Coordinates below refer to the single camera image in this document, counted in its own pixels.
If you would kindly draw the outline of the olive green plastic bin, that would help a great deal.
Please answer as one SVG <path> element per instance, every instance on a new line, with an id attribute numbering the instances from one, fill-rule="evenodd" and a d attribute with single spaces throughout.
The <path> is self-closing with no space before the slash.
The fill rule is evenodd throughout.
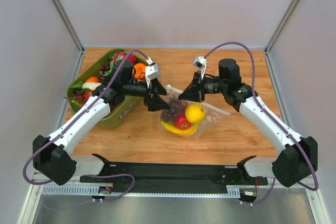
<path id="1" fill-rule="evenodd" d="M 101 66 L 106 64 L 109 61 L 109 57 L 114 56 L 117 52 L 127 52 L 127 50 L 123 48 L 111 49 L 100 58 L 97 58 L 95 62 L 92 61 L 89 63 L 88 66 L 84 68 L 84 71 L 69 85 L 66 91 L 66 97 L 72 97 L 74 95 L 76 84 L 84 83 L 90 77 L 98 77 Z M 106 130 L 116 129 L 130 115 L 135 107 L 142 102 L 142 97 L 125 96 L 123 102 L 114 108 L 108 116 L 101 119 L 97 123 L 97 126 Z"/>

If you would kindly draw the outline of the fake yellow lemon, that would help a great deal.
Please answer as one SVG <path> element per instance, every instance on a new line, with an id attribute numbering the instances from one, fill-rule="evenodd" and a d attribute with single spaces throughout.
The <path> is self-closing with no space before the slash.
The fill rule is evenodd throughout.
<path id="1" fill-rule="evenodd" d="M 185 109 L 185 117 L 192 124 L 201 122 L 205 115 L 206 112 L 202 104 L 193 103 Z"/>

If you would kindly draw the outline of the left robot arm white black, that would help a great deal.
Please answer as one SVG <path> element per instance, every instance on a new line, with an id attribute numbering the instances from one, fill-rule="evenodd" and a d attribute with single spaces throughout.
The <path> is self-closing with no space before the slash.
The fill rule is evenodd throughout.
<path id="1" fill-rule="evenodd" d="M 91 155 L 73 157 L 81 139 L 121 103 L 126 95 L 142 97 L 149 111 L 169 109 L 161 96 L 166 89 L 158 80 L 160 69 L 152 63 L 145 66 L 145 80 L 133 78 L 133 64 L 122 60 L 112 72 L 110 81 L 99 85 L 84 106 L 61 128 L 48 137 L 37 136 L 33 141 L 33 167 L 57 185 L 64 185 L 74 176 L 98 175 L 103 159 Z"/>

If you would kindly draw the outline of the fake purple grapes in bag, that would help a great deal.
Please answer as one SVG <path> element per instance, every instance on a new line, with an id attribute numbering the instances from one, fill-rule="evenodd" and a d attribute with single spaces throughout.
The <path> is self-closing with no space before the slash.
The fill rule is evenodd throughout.
<path id="1" fill-rule="evenodd" d="M 163 110 L 161 113 L 160 119 L 165 122 L 174 123 L 176 118 L 184 113 L 185 109 L 188 106 L 187 101 L 185 100 L 179 100 L 175 97 L 170 97 L 168 99 L 168 104 L 170 106 L 170 109 Z"/>

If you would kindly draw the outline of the black base mat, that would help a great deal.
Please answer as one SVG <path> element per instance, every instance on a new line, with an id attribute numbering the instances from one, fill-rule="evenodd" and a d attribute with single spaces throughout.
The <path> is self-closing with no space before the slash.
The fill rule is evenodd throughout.
<path id="1" fill-rule="evenodd" d="M 229 185 L 268 185 L 266 178 L 252 178 L 236 166 L 224 165 L 109 162 L 100 173 L 118 174 L 133 175 L 132 193 L 223 194 Z"/>

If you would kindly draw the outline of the fake small orange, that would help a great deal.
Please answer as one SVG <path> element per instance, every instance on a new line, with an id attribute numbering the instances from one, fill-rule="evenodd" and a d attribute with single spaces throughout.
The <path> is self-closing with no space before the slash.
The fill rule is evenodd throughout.
<path id="1" fill-rule="evenodd" d="M 95 76 L 92 76 L 92 77 L 89 77 L 85 83 L 87 82 L 95 82 L 95 83 L 100 83 L 100 79 L 98 77 L 95 77 Z"/>

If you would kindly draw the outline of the fake orange persimmon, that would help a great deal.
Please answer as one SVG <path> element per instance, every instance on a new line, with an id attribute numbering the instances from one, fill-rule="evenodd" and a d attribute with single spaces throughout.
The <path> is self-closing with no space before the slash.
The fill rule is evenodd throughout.
<path id="1" fill-rule="evenodd" d="M 144 63 L 136 63 L 133 66 L 133 78 L 144 81 L 145 80 L 145 68 L 146 65 Z"/>

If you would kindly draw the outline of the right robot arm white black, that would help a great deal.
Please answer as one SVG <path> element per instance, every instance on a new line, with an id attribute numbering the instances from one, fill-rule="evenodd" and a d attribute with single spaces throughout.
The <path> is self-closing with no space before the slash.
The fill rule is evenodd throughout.
<path id="1" fill-rule="evenodd" d="M 243 169 L 248 176 L 275 178 L 283 186 L 291 187 L 315 175 L 317 141 L 311 136 L 302 137 L 270 111 L 255 90 L 242 82 L 236 60 L 220 60 L 218 76 L 206 74 L 207 60 L 204 57 L 196 56 L 192 64 L 198 70 L 178 98 L 203 102 L 206 94 L 222 94 L 226 103 L 253 122 L 277 151 L 277 158 L 252 156 L 244 159 Z"/>

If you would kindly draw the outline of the fake red cherry bunch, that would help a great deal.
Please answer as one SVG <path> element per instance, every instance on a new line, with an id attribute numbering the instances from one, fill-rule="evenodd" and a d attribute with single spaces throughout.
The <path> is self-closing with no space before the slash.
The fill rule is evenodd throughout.
<path id="1" fill-rule="evenodd" d="M 92 91 L 87 91 L 83 94 L 76 94 L 75 95 L 75 100 L 74 103 L 80 107 L 82 107 L 88 99 L 92 96 Z"/>

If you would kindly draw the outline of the fake yellow banana bunch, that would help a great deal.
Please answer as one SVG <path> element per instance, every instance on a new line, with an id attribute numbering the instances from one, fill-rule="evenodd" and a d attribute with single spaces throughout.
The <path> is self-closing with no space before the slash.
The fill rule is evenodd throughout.
<path id="1" fill-rule="evenodd" d="M 198 130 L 198 124 L 193 124 L 188 129 L 183 130 L 183 129 L 179 129 L 179 128 L 175 127 L 173 124 L 167 123 L 163 120 L 161 120 L 160 123 L 169 132 L 177 134 L 177 135 L 181 135 L 181 136 L 191 136 L 194 133 L 196 133 L 196 131 Z"/>

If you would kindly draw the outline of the clear zip top bag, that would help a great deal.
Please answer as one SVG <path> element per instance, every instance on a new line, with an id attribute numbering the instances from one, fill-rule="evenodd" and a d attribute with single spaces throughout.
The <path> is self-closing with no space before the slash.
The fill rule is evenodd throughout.
<path id="1" fill-rule="evenodd" d="M 167 103 L 168 103 L 168 99 L 170 97 L 175 97 L 179 99 L 179 95 L 182 93 L 181 90 L 172 87 L 171 85 L 167 85 L 166 86 L 166 91 L 167 91 Z M 199 138 L 200 135 L 203 133 L 204 130 L 209 129 L 210 127 L 214 126 L 216 123 L 220 122 L 222 119 L 224 119 L 225 117 L 228 117 L 230 115 L 229 112 L 223 111 L 215 106 L 212 106 L 206 102 L 202 102 L 202 103 L 197 103 L 197 102 L 191 102 L 191 101 L 187 101 L 188 106 L 196 103 L 196 104 L 202 104 L 206 115 L 204 117 L 204 119 L 197 123 L 198 124 L 198 130 L 196 131 L 196 133 L 194 133 L 191 136 L 181 136 L 181 137 L 186 137 L 186 138 Z"/>

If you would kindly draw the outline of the fake pink dragon fruit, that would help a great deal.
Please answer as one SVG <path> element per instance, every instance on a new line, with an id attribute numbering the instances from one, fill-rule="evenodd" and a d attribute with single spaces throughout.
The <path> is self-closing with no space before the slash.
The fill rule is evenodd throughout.
<path id="1" fill-rule="evenodd" d="M 128 54 L 128 52 L 124 51 L 124 52 L 117 52 L 114 55 L 109 57 L 109 60 L 112 61 L 113 63 L 116 63 L 117 61 L 122 60 L 123 58 L 126 57 L 126 55 Z M 133 54 L 130 54 L 127 57 L 127 61 L 130 61 L 132 63 L 136 63 L 137 59 L 136 56 Z"/>

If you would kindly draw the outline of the fake dark grapes in bin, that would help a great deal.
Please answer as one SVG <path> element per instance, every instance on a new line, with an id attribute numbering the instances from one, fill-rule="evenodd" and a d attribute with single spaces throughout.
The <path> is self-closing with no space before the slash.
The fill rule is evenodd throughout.
<path id="1" fill-rule="evenodd" d="M 107 62 L 103 65 L 101 65 L 98 77 L 101 82 L 104 82 L 105 78 L 111 74 L 111 68 L 110 68 L 110 62 Z"/>

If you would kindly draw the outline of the fake white radish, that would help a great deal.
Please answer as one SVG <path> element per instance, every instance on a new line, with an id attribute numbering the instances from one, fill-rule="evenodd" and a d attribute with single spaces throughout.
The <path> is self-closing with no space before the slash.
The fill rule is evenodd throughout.
<path id="1" fill-rule="evenodd" d="M 100 82 L 85 82 L 82 85 L 82 89 L 89 89 L 91 91 L 94 91 L 100 85 L 101 85 Z"/>

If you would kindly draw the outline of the fake red apple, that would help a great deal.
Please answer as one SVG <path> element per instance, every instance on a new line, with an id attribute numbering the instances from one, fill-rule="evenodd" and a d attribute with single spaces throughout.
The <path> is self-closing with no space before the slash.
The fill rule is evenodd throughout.
<path id="1" fill-rule="evenodd" d="M 187 130 L 192 126 L 183 113 L 176 117 L 174 124 L 180 130 Z"/>

